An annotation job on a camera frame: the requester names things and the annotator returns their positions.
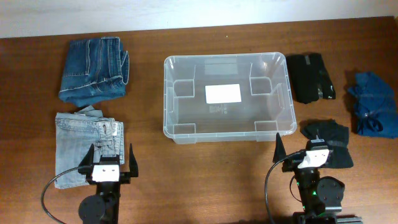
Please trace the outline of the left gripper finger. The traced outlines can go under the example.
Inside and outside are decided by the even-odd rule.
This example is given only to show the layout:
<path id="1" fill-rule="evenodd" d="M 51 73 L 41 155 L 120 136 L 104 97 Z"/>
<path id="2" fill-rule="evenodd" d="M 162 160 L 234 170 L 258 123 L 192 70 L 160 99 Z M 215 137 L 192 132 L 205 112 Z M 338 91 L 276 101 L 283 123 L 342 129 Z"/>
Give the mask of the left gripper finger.
<path id="1" fill-rule="evenodd" d="M 129 172 L 130 172 L 130 177 L 136 178 L 139 176 L 139 168 L 133 153 L 132 144 L 129 145 Z"/>
<path id="2" fill-rule="evenodd" d="M 79 174 L 91 174 L 93 170 L 93 159 L 94 159 L 94 151 L 95 147 L 92 144 L 82 159 L 82 161 L 79 163 L 78 166 L 78 173 Z"/>

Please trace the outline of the dark grey garment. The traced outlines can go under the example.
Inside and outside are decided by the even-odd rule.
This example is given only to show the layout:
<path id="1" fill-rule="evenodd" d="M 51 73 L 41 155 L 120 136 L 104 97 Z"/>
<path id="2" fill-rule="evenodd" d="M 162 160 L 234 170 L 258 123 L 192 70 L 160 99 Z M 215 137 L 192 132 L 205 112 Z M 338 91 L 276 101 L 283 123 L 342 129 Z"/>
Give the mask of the dark grey garment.
<path id="1" fill-rule="evenodd" d="M 330 156 L 322 168 L 348 169 L 354 166 L 348 150 L 348 127 L 338 124 L 334 119 L 310 120 L 300 128 L 300 132 L 309 140 L 318 137 L 326 142 Z"/>

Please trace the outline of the black garment with tape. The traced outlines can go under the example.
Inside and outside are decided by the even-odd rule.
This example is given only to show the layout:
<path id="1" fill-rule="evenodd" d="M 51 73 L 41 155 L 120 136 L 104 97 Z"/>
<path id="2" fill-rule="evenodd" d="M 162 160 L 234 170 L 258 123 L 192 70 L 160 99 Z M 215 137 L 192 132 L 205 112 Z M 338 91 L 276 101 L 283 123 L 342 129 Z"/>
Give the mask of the black garment with tape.
<path id="1" fill-rule="evenodd" d="M 299 103 L 308 104 L 321 98 L 336 98 L 335 88 L 320 53 L 289 55 L 286 59 Z"/>

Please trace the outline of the blue garment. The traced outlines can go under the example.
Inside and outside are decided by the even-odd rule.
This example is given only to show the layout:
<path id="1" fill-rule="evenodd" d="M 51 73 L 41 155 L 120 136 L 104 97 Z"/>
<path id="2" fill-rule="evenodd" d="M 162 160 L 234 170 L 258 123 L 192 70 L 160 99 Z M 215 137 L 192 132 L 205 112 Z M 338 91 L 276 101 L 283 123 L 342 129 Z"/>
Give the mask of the blue garment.
<path id="1" fill-rule="evenodd" d="M 356 98 L 354 113 L 361 136 L 395 139 L 397 106 L 394 90 L 373 72 L 357 73 L 356 84 L 348 93 Z"/>

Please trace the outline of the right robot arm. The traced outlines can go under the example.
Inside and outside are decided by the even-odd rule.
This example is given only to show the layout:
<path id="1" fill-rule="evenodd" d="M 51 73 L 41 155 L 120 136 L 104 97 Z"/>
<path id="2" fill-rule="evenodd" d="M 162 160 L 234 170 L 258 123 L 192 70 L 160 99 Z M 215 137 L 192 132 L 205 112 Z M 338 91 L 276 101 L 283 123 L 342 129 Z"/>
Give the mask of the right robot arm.
<path id="1" fill-rule="evenodd" d="M 268 198 L 267 184 L 272 170 L 282 164 L 283 172 L 293 172 L 299 191 L 299 202 L 303 211 L 292 215 L 294 223 L 362 223 L 356 216 L 339 216 L 345 185 L 340 180 L 326 176 L 321 177 L 319 169 L 332 159 L 332 150 L 327 143 L 316 138 L 309 140 L 305 149 L 286 154 L 281 136 L 275 137 L 273 165 L 269 169 L 264 183 L 265 198 Z"/>

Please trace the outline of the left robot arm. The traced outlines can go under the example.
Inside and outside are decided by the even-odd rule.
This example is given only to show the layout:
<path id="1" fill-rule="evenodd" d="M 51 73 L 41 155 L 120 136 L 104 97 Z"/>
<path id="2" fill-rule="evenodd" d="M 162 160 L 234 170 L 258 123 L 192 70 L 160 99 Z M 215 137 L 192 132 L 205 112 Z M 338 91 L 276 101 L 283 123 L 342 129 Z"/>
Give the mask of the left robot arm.
<path id="1" fill-rule="evenodd" d="M 90 146 L 86 156 L 79 164 L 78 172 L 86 177 L 90 185 L 96 187 L 96 193 L 86 197 L 78 208 L 83 224 L 117 224 L 121 186 L 130 184 L 132 178 L 139 176 L 133 147 L 129 146 L 129 171 L 120 171 L 118 154 L 102 155 L 94 161 L 94 146 Z"/>

